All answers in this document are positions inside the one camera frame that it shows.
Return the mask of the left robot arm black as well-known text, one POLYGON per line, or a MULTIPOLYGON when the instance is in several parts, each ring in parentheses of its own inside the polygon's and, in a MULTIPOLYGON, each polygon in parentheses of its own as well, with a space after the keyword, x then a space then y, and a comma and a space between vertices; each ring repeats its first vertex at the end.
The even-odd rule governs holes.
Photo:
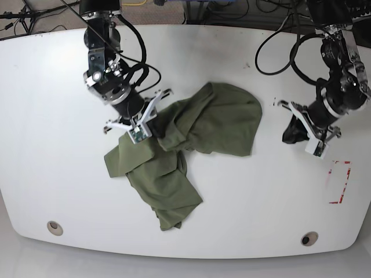
POLYGON ((316 98, 309 106, 281 100, 278 104, 293 114, 282 141, 295 144, 306 141, 306 152, 323 158, 329 141, 341 137, 334 123, 350 111, 359 111, 370 101, 370 88, 352 29, 352 17, 346 1, 307 1, 314 27, 319 31, 303 36, 322 40, 321 55, 329 68, 329 79, 316 81, 305 76, 295 63, 294 72, 315 86, 316 98))

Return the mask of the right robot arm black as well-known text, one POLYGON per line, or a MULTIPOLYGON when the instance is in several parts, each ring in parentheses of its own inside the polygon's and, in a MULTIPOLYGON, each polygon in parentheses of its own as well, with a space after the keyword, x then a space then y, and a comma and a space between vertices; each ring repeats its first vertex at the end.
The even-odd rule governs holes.
POLYGON ((147 50, 144 41, 131 23, 121 15, 120 1, 81 1, 79 15, 87 24, 84 43, 88 48, 89 68, 83 78, 88 90, 118 113, 116 120, 109 120, 104 132, 122 129, 135 144, 152 136, 162 138, 164 127, 155 118, 156 105, 171 90, 158 90, 153 97, 142 97, 137 91, 148 77, 147 50), (121 50, 121 36, 113 21, 117 18, 135 34, 141 59, 129 65, 121 50))

